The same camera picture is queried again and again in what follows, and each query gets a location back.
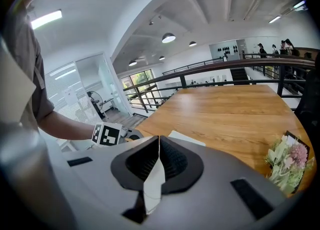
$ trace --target black office chair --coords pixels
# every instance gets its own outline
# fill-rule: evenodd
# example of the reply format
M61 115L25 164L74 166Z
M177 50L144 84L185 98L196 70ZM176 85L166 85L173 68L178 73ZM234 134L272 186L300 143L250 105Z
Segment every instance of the black office chair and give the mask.
M320 131L320 54L316 58L315 69L306 76L305 89L301 101L295 110L312 143L314 153L320 153L317 143Z

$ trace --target pink flower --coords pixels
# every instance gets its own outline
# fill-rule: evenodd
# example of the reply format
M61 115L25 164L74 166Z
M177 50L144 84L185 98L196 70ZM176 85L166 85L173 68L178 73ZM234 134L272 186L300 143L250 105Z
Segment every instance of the pink flower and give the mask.
M293 163L294 163L293 159L291 157L288 157L284 162L284 167L286 169L289 169L291 164L293 164Z
M300 143L298 143L297 145L293 145L291 148L290 156L292 157L294 163L302 169L305 167L308 158L307 148Z

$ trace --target wooden tabletop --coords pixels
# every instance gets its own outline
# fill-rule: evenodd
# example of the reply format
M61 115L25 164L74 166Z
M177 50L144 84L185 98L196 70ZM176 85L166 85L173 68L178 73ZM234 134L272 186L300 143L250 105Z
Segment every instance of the wooden tabletop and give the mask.
M236 156L263 175L271 171L264 156L287 130L310 147L309 159L315 156L300 121L267 85L179 90L136 129L145 137L175 130ZM298 190L310 185L316 168L305 172Z

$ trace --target metal railing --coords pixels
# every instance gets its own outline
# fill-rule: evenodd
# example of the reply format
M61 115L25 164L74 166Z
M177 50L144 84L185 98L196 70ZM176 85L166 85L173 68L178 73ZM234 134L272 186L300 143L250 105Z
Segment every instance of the metal railing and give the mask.
M163 72L162 74L164 76L164 75L168 75L168 74L184 71L184 70L187 70L187 69L190 69L190 68L209 65L209 64L213 64L213 63L221 62L221 61L224 61L224 59L222 57L215 58L215 59L212 59L212 60L200 61L200 62L197 62L197 63L189 64L189 65L186 65L186 66L183 66L183 67L180 67L180 68L175 68L173 70L169 70L169 71Z
M301 79L286 78L286 72L288 69L287 67L302 69L303 71L306 71L306 69L313 69L315 67L315 62L312 60L305 60L300 57L289 56L289 55L284 55L285 57L282 57L282 55L279 55L279 54L267 54L267 55L268 56L276 56L276 57L250 58L250 59L246 58L243 60L222 61L222 62L217 62L215 64L202 65L199 67L189 68L185 71L174 72L171 74L160 76L160 77L151 79L149 81L146 81L144 83L128 87L128 88L124 89L124 91L135 89L136 93L131 93L128 95L129 96L136 95L135 99L138 98L140 100L140 104L138 104L138 105L142 105L142 107L145 109L146 113L148 113L148 110L155 111L155 109L147 109L146 106L159 107L159 106L161 106L161 104L145 104L143 100L146 98L142 98L142 95L144 95L144 93L149 92L149 91L139 91L138 88L141 86L145 86L147 84L161 82L161 81L165 81L165 80L169 80L169 79L177 78L177 77L180 78L181 86L155 89L152 91L177 90L177 89L181 89L181 88L185 89L185 88L192 88L192 87L227 85L227 84L248 85L248 84L257 84L257 83L277 83L278 84L277 94L280 97L282 97L282 98L300 98L301 95L298 95L298 94L283 95L283 88L285 85L287 85L287 84L292 85L293 84L293 85L302 86L306 82L303 78L301 78ZM266 74L269 74L268 70L266 70L266 66L273 66L276 68L276 71L272 71L277 74L276 78L273 76L270 79L262 79L262 80L224 81L224 82L194 84L194 85L187 85L187 83L186 83L186 76L187 75L202 73L202 72L207 72L207 71L212 71L212 70L220 70L220 69L252 67L252 68L255 68L255 70L257 70L256 67L258 67L258 68L260 68L260 71L262 73L264 73L264 75L266 75ZM157 99L162 99L163 103L165 103L165 101L168 100L169 97L157 97Z

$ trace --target black rectangular slot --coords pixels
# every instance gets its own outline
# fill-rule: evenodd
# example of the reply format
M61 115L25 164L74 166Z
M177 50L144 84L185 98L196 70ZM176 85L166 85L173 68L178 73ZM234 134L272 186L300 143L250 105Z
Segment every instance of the black rectangular slot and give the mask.
M270 204L246 180L234 180L231 181L231 185L257 220L273 210Z
M85 164L85 163L88 163L91 161L92 161L92 159L90 157L83 157L83 158L79 158L79 159L70 160L70 161L68 161L68 164L70 167L72 167L72 166L76 166L79 164Z

